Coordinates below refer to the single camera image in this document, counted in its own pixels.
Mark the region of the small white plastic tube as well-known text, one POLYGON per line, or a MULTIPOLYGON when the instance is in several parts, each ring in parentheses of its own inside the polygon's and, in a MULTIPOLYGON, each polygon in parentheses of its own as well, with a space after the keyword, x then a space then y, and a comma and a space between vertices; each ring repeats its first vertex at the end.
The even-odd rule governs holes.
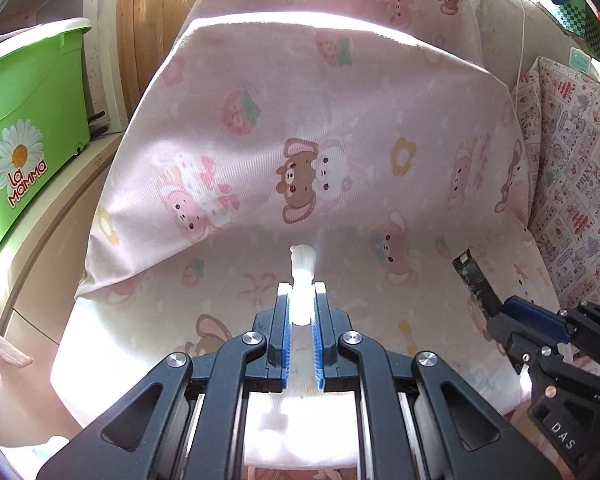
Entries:
POLYGON ((289 295, 289 318, 297 326, 307 326, 314 313, 313 286, 316 252, 309 245, 290 248, 292 292, 289 295))

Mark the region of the black comb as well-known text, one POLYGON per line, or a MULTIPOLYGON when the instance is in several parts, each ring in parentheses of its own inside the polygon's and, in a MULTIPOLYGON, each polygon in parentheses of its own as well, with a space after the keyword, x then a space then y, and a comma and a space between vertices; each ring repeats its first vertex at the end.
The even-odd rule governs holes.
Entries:
POLYGON ((489 321, 503 310, 503 303, 494 292, 469 248, 453 261, 453 268, 476 300, 483 316, 489 321))

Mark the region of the white shelf unit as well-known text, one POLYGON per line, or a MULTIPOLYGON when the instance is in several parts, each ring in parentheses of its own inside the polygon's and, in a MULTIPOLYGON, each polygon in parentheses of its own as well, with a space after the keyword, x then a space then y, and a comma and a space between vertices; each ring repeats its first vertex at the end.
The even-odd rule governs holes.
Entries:
POLYGON ((27 206, 0 252, 0 336, 31 357, 0 359, 0 445, 40 444, 80 429, 50 384, 50 372, 83 271, 88 231, 128 124, 118 61, 118 0, 83 0, 95 28, 86 43, 87 81, 107 133, 87 145, 27 206))

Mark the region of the red patterned white quilt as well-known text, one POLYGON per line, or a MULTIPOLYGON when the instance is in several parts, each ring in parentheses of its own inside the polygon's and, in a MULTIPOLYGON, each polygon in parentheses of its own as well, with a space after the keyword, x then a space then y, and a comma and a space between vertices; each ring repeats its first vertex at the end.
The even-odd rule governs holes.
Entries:
POLYGON ((537 58, 512 96, 529 159, 529 228, 558 301, 600 304, 600 83, 537 58))

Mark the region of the pink cartoon print bedsheet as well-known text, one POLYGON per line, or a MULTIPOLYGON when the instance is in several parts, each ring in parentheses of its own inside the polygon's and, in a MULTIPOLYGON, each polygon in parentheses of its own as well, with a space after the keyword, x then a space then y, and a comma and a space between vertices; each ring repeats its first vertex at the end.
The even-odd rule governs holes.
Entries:
MULTIPOLYGON (((516 224, 469 238, 404 236, 410 274, 380 258, 380 229, 318 232, 315 277, 329 303, 386 349, 430 350, 501 413, 526 400, 529 379, 510 367, 486 333, 482 313, 452 261, 470 252, 501 298, 519 296, 556 310, 558 300, 532 238, 516 224)), ((106 411, 167 354, 203 356, 250 329, 291 278, 289 237, 234 230, 107 285, 84 282, 50 381, 81 425, 106 411)), ((250 399, 245 437, 249 468, 309 470, 316 478, 355 464, 355 407, 349 393, 318 392, 311 332, 291 336, 288 388, 250 399)))

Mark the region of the front pink cartoon pillow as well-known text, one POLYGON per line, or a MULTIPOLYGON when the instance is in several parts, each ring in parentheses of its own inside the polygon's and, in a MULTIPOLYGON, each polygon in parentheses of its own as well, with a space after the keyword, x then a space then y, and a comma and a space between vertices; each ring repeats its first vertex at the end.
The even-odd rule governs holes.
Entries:
POLYGON ((123 136, 88 241, 86 296, 211 243, 413 242, 519 224, 529 169, 505 84, 405 32, 341 15, 197 18, 123 136))

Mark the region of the green plastic storage bin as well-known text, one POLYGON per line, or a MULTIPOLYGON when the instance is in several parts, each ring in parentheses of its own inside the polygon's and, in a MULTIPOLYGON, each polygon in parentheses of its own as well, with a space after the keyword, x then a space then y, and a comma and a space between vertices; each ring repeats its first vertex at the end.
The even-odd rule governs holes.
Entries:
POLYGON ((30 201, 91 135, 82 70, 86 18, 0 41, 0 246, 30 201))

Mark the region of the wooden door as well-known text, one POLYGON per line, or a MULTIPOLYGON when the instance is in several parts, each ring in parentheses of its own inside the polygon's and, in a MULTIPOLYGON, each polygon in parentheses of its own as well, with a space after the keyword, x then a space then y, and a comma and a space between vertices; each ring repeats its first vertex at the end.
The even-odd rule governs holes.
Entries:
POLYGON ((118 55, 126 114, 132 116, 196 0, 117 0, 118 55))

